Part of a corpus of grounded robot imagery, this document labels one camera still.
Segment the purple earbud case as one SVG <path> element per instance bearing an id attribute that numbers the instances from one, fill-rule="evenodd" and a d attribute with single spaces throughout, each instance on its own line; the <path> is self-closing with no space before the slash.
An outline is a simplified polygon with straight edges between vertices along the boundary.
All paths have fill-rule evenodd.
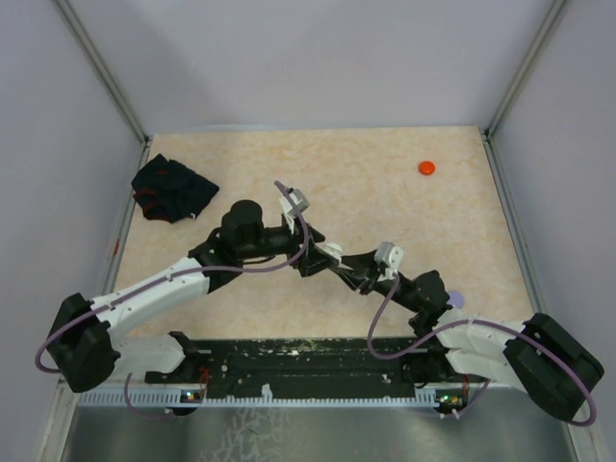
<path id="1" fill-rule="evenodd" d="M 449 305 L 454 308 L 461 309 L 465 305 L 465 297 L 457 291 L 449 292 Z"/>

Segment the white earbud charging case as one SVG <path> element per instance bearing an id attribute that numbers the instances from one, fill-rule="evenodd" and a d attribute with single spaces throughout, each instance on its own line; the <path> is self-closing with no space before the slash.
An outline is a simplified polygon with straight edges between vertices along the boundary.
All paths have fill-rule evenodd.
<path id="1" fill-rule="evenodd" d="M 343 258 L 343 250 L 342 248 L 335 243 L 328 243 L 325 244 L 321 247 L 321 250 L 326 253 L 327 255 L 329 255 L 332 259 L 334 259 L 337 264 L 341 264 L 342 263 L 342 258 Z"/>

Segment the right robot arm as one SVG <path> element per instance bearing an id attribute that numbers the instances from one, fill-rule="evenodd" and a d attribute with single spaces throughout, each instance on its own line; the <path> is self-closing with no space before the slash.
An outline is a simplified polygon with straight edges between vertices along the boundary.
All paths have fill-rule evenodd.
<path id="1" fill-rule="evenodd" d="M 527 321 L 468 315 L 451 304 L 438 270 L 409 279 L 399 269 L 401 258 L 399 247 L 385 243 L 369 253 L 341 257 L 334 270 L 356 292 L 384 297 L 367 335 L 373 357 L 391 361 L 434 347 L 429 366 L 441 380 L 479 376 L 526 393 L 541 410 L 567 424 L 595 422 L 591 392 L 603 378 L 603 366 L 558 322 L 542 313 Z M 416 339 L 385 353 L 375 349 L 373 334 L 390 302 L 413 313 L 409 325 Z"/>

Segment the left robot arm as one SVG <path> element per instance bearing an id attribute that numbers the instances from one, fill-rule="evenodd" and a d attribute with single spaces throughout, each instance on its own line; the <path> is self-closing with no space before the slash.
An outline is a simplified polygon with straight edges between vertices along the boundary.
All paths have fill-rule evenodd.
<path id="1" fill-rule="evenodd" d="M 307 208 L 297 195 L 280 200 L 282 221 L 266 227 L 252 200 L 232 205 L 208 239 L 169 268 L 118 292 L 67 297 L 43 346 L 74 393 L 90 391 L 114 375 L 159 372 L 194 379 L 200 359 L 178 333 L 155 339 L 128 334 L 178 304 L 208 295 L 251 269 L 251 260 L 286 256 L 285 265 L 307 277 L 342 262 L 342 250 L 302 222 Z"/>

